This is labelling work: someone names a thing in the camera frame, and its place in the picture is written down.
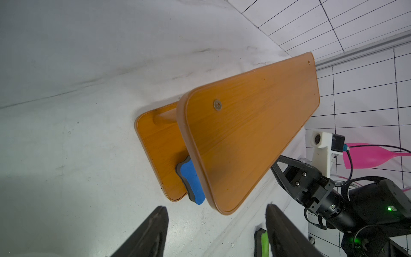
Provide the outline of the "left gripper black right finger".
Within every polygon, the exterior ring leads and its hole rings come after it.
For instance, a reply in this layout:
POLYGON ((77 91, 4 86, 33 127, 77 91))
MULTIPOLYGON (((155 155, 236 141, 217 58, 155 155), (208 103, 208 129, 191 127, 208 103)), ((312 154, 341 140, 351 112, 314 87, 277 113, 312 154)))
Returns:
POLYGON ((322 257, 321 253, 276 205, 267 205, 265 218, 274 257, 322 257))

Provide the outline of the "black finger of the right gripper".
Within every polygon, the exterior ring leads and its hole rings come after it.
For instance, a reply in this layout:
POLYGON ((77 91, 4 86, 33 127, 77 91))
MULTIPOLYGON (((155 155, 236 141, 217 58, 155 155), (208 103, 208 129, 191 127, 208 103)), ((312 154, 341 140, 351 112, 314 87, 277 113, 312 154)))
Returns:
POLYGON ((271 166, 271 171, 287 193, 306 192, 321 179, 315 167, 283 155, 271 166))

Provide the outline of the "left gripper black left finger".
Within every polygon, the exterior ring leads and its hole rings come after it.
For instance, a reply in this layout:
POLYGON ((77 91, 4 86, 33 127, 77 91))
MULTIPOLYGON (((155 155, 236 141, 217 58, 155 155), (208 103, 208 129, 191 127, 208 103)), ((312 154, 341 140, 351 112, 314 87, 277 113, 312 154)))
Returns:
POLYGON ((162 257, 169 225, 165 206, 156 207, 112 257, 162 257))

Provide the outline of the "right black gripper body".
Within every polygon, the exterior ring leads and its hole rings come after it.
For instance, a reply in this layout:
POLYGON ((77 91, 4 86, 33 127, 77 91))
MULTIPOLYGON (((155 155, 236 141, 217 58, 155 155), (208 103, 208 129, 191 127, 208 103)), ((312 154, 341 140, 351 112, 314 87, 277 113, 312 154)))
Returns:
POLYGON ((356 214, 348 201, 335 190, 335 183, 306 163, 289 165, 292 197, 310 213, 340 231, 356 229, 356 214))

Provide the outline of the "green bottom eraser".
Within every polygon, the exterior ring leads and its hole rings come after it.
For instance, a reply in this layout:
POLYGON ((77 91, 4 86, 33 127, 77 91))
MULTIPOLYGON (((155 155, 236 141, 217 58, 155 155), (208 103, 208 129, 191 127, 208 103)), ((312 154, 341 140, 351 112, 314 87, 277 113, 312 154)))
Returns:
POLYGON ((254 257, 269 257, 269 237, 265 229, 257 229, 254 233, 254 257))

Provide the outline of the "blue bottom eraser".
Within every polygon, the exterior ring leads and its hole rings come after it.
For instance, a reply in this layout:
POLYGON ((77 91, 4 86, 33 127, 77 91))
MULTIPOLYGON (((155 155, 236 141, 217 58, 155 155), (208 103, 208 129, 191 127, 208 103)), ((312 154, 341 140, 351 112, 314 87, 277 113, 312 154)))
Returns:
POLYGON ((183 162, 177 164, 175 171, 182 180, 190 201, 201 205, 205 195, 191 157, 188 156, 183 162))

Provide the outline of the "orange two-tier shelf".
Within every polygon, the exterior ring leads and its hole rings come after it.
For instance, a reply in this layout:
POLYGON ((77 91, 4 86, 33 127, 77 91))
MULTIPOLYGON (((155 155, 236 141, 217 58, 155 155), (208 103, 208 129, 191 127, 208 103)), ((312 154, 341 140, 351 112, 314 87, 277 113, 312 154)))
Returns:
POLYGON ((195 88, 147 111, 135 129, 165 196, 189 187, 176 173, 193 161, 211 207, 234 213, 320 105, 311 52, 195 88))

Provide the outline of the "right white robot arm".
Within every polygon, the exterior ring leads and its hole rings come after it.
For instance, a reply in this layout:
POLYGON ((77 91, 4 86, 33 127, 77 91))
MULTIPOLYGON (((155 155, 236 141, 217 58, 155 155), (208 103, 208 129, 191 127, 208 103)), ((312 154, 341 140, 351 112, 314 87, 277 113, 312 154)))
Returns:
POLYGON ((317 227, 343 233, 341 248, 349 257, 388 256, 391 238, 411 233, 411 201, 387 178, 360 177, 368 184, 351 190, 349 181, 337 191, 318 168, 293 158, 280 156, 271 171, 305 213, 319 218, 317 227))

